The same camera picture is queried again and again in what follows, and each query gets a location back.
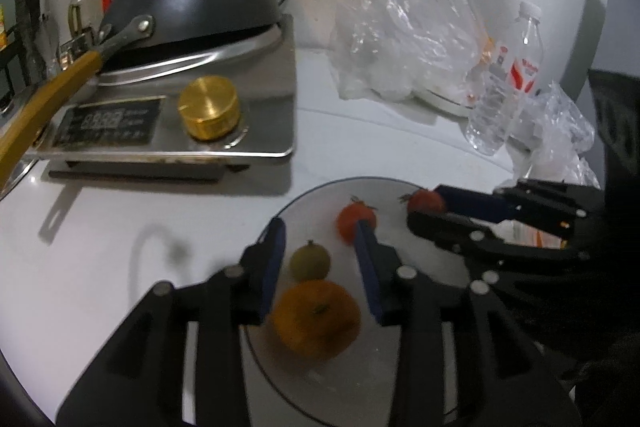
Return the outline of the red cherry tomato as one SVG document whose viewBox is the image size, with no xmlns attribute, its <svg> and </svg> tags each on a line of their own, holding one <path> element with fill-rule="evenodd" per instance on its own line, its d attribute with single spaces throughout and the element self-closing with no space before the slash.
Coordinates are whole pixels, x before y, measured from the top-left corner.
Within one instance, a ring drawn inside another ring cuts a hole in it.
<svg viewBox="0 0 640 427">
<path fill-rule="evenodd" d="M 337 234 L 345 244 L 352 245 L 354 243 L 359 221 L 367 221 L 372 230 L 375 230 L 378 226 L 378 217 L 376 217 L 375 209 L 361 199 L 353 198 L 340 211 L 335 220 Z"/>
<path fill-rule="evenodd" d="M 413 193 L 402 195 L 399 200 L 406 205 L 408 213 L 444 213 L 446 211 L 446 204 L 442 196 L 435 191 L 425 190 L 425 188 L 419 188 Z"/>
</svg>

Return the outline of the small green-yellow fruit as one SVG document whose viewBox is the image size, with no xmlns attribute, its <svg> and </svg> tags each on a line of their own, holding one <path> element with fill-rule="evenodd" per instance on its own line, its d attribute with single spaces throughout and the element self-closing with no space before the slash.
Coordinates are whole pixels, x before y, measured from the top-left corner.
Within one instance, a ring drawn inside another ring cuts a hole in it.
<svg viewBox="0 0 640 427">
<path fill-rule="evenodd" d="M 331 256 L 326 248 L 309 239 L 294 251 L 288 267 L 296 282 L 323 280 L 330 272 Z"/>
</svg>

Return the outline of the large orange mandarin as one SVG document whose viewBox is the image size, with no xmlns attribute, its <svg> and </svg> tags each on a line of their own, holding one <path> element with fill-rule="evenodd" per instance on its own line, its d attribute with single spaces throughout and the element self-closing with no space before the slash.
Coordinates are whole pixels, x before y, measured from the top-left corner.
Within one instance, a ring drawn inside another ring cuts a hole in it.
<svg viewBox="0 0 640 427">
<path fill-rule="evenodd" d="M 283 346 L 304 360 L 324 362 L 359 336 L 361 313 L 346 289 L 327 280 L 288 288 L 273 306 L 270 323 Z"/>
</svg>

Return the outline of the clear plastic bag front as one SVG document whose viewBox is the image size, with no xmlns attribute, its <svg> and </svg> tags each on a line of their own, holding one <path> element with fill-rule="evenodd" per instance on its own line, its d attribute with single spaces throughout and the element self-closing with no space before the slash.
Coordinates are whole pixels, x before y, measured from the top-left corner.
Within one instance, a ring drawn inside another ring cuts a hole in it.
<svg viewBox="0 0 640 427">
<path fill-rule="evenodd" d="M 526 98 L 508 144 L 523 157 L 514 179 L 536 179 L 600 188 L 584 154 L 594 144 L 594 128 L 559 83 Z"/>
</svg>

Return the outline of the clear plastic bag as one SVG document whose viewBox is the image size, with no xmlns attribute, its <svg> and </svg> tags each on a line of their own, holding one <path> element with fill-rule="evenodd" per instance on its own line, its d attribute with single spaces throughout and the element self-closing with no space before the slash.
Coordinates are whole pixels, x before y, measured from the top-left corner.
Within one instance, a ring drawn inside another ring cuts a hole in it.
<svg viewBox="0 0 640 427">
<path fill-rule="evenodd" d="M 536 179 L 600 188 L 584 154 L 594 144 L 594 128 L 559 83 L 526 98 L 508 144 L 523 157 L 514 179 Z"/>
<path fill-rule="evenodd" d="M 340 0 L 330 59 L 341 98 L 437 95 L 470 107 L 488 35 L 473 0 Z"/>
</svg>

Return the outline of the clear water bottle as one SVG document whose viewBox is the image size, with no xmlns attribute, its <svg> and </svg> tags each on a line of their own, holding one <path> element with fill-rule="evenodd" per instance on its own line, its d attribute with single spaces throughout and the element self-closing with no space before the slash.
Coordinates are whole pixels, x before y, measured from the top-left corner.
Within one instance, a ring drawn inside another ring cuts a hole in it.
<svg viewBox="0 0 640 427">
<path fill-rule="evenodd" d="M 503 31 L 483 72 L 484 91 L 475 103 L 465 138 L 478 153 L 494 156 L 506 143 L 544 61 L 542 11 L 522 1 L 518 17 Z"/>
</svg>

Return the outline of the white round plate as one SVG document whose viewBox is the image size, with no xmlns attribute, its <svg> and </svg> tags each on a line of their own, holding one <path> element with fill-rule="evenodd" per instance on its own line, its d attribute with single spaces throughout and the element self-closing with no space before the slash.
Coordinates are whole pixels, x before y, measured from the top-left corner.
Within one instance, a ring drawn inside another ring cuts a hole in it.
<svg viewBox="0 0 640 427">
<path fill-rule="evenodd" d="M 378 241 L 396 249 L 437 283 L 465 288 L 470 277 L 461 257 L 414 236 L 406 225 L 402 196 L 412 183 L 377 176 L 335 180 L 300 195 L 279 213 L 285 223 L 285 257 L 308 241 L 329 251 L 329 281 L 341 285 L 358 303 L 361 327 L 355 341 L 337 357 L 311 362 L 281 343 L 271 323 L 248 326 L 248 352 L 272 390 L 293 411 L 327 426 L 383 426 L 390 415 L 400 332 L 381 327 L 370 314 L 354 248 L 343 242 L 335 220 L 354 199 L 373 207 Z"/>
</svg>

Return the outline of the clear plastic bag back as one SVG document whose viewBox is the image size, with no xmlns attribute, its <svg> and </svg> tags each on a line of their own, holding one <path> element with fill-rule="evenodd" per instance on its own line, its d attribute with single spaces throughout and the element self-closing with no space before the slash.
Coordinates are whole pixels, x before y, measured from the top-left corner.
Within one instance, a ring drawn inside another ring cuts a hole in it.
<svg viewBox="0 0 640 427">
<path fill-rule="evenodd" d="M 340 0 L 330 59 L 341 98 L 437 95 L 470 107 L 488 35 L 473 0 Z"/>
</svg>

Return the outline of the steel induction cooker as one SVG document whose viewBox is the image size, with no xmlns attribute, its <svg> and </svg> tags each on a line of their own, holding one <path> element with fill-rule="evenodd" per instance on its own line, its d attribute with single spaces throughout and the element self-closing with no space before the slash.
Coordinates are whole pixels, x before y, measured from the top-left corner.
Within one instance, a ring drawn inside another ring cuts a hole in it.
<svg viewBox="0 0 640 427">
<path fill-rule="evenodd" d="M 241 118 L 222 138 L 201 141 L 178 102 L 208 76 L 235 87 Z M 91 78 L 27 154 L 71 164 L 277 164 L 294 152 L 296 88 L 294 20 L 285 15 L 256 37 Z"/>
</svg>

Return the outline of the gold cooker knob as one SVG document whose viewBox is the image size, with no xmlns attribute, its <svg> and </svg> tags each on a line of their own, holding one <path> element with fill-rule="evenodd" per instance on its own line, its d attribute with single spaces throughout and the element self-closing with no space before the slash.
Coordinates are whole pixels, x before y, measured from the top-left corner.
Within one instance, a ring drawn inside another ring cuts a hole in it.
<svg viewBox="0 0 640 427">
<path fill-rule="evenodd" d="M 239 124 L 241 106 L 231 80 L 222 76 L 204 76 L 190 82 L 177 103 L 183 126 L 198 141 L 215 141 Z"/>
</svg>

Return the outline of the black wok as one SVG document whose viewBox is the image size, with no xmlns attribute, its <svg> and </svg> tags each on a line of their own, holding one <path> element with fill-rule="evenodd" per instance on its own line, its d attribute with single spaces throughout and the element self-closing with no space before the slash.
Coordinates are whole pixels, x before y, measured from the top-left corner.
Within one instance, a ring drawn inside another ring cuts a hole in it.
<svg viewBox="0 0 640 427">
<path fill-rule="evenodd" d="M 103 72 L 150 65 L 258 36 L 280 22 L 278 0 L 114 0 L 102 26 L 119 32 L 152 15 L 153 35 L 105 61 Z"/>
</svg>

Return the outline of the oil bottle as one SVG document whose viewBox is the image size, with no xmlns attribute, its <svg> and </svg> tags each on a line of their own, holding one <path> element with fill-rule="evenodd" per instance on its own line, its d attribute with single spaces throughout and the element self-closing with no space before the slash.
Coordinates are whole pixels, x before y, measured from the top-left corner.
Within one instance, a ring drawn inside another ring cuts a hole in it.
<svg viewBox="0 0 640 427">
<path fill-rule="evenodd" d="M 99 0 L 72 0 L 67 8 L 67 23 L 72 38 L 80 37 L 87 31 L 93 35 L 101 21 Z"/>
</svg>

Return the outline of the black umbrella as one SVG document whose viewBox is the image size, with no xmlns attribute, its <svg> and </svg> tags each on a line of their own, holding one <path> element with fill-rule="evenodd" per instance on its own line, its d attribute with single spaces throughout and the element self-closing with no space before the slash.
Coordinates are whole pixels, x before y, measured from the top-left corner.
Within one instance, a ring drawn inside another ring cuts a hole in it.
<svg viewBox="0 0 640 427">
<path fill-rule="evenodd" d="M 37 84 L 46 77 L 46 64 L 35 43 L 40 19 L 40 0 L 14 1 L 16 30 L 24 49 L 25 81 Z"/>
</svg>

